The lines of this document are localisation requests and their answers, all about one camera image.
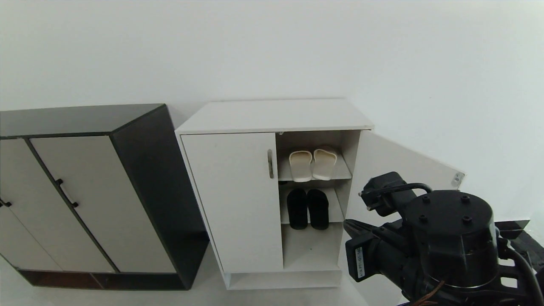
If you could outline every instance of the cabinet top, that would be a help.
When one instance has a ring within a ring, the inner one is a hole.
[[[372,122],[344,99],[212,102],[178,134],[369,130]]]
[[[109,134],[164,104],[100,105],[0,112],[0,138]]]

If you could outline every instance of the white wall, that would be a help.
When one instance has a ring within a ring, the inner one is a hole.
[[[348,97],[465,170],[496,220],[541,205],[543,2],[3,2],[0,109]]]

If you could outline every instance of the slipper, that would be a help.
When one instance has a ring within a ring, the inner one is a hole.
[[[295,182],[308,182],[312,180],[312,154],[309,151],[294,151],[289,155],[289,165],[291,166],[291,175]]]
[[[313,158],[316,160],[313,166],[313,177],[322,181],[330,181],[335,170],[336,151],[329,146],[322,146],[313,152]]]
[[[293,189],[287,195],[289,225],[293,229],[305,229],[308,226],[308,202],[304,189]]]
[[[329,200],[327,195],[318,189],[308,191],[308,210],[310,211],[310,223],[317,230],[325,230],[329,227]]]

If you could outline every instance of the brown wire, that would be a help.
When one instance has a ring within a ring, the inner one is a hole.
[[[432,298],[432,296],[435,295],[445,283],[446,283],[445,280],[441,281],[440,283],[438,283],[438,285],[431,292],[429,292],[426,295],[422,296],[420,299],[415,301],[410,306],[424,306],[424,305],[434,305],[434,304],[436,304],[436,302],[431,302],[431,301],[427,301],[427,300],[429,298]]]

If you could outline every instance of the black slipper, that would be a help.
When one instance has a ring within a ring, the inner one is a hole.
[[[310,223],[318,230],[329,227],[329,200],[327,195],[318,189],[308,191],[308,209],[310,211]]]
[[[304,189],[293,189],[287,195],[289,224],[293,229],[305,229],[308,226],[308,204]]]

